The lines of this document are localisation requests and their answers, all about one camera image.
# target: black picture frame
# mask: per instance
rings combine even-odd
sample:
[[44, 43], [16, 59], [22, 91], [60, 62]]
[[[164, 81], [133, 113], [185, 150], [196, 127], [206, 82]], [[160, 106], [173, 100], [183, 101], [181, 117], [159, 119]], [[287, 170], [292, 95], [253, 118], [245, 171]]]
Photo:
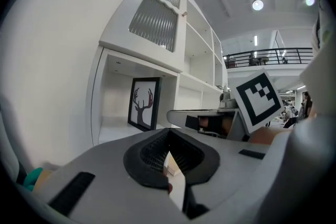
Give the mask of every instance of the black picture frame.
[[[132, 113], [132, 106], [133, 106], [133, 95], [134, 95], [134, 87], [137, 82], [155, 82], [155, 90], [154, 90], [154, 98], [153, 98], [153, 109], [152, 109], [152, 117], [151, 117], [151, 125], [150, 128], [146, 128], [143, 125], [140, 125], [136, 122], [131, 121], [131, 113]], [[159, 110], [159, 101], [160, 101], [160, 92], [161, 92], [161, 82], [162, 78], [154, 77], [154, 78], [134, 78], [132, 81], [132, 88], [131, 88], [131, 95], [130, 95], [130, 104], [128, 108], [128, 120], [127, 123], [131, 124], [132, 126], [138, 128], [139, 130], [146, 132], [151, 130], [156, 130], [156, 123], [158, 120], [157, 112]]]

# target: railing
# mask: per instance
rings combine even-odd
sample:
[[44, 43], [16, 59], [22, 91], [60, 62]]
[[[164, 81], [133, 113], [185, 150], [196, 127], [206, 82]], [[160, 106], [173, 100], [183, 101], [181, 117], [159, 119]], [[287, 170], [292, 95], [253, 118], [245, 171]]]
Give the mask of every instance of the railing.
[[226, 68], [310, 63], [312, 48], [264, 49], [223, 56]]

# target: framed picture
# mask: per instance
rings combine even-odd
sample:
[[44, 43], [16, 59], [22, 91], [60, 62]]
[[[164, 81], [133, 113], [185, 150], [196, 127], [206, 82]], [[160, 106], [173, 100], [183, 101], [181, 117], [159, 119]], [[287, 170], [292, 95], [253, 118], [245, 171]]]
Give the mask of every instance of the framed picture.
[[161, 78], [133, 79], [127, 122], [144, 132], [155, 130], [160, 91]]

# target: teal object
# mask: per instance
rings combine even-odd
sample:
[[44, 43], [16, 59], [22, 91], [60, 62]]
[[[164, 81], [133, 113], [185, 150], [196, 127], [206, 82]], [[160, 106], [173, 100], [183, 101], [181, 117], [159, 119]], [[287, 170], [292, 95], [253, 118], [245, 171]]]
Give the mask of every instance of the teal object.
[[38, 177], [40, 176], [42, 170], [43, 170], [43, 168], [39, 167], [39, 168], [36, 168], [33, 171], [31, 171], [26, 176], [25, 180], [23, 181], [23, 186], [26, 187], [29, 190], [33, 190], [34, 185], [35, 185]]

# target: deer antler artwork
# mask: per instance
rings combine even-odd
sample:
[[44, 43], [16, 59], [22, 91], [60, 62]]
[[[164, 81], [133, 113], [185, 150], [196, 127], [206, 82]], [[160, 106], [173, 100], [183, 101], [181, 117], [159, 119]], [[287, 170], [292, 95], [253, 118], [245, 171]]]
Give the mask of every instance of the deer antler artwork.
[[145, 101], [142, 100], [142, 107], [140, 107], [140, 105], [139, 105], [140, 101], [137, 102], [138, 90], [139, 90], [139, 88], [137, 88], [134, 91], [134, 94], [133, 94], [133, 103], [135, 104], [135, 109], [138, 112], [138, 124], [140, 124], [142, 126], [145, 126], [145, 127], [150, 129], [150, 126], [143, 122], [142, 114], [143, 114], [143, 111], [145, 109], [149, 109], [149, 108], [152, 107], [152, 105], [153, 105], [153, 93], [152, 93], [151, 89], [148, 89], [148, 95], [149, 95], [148, 105], [145, 105]]

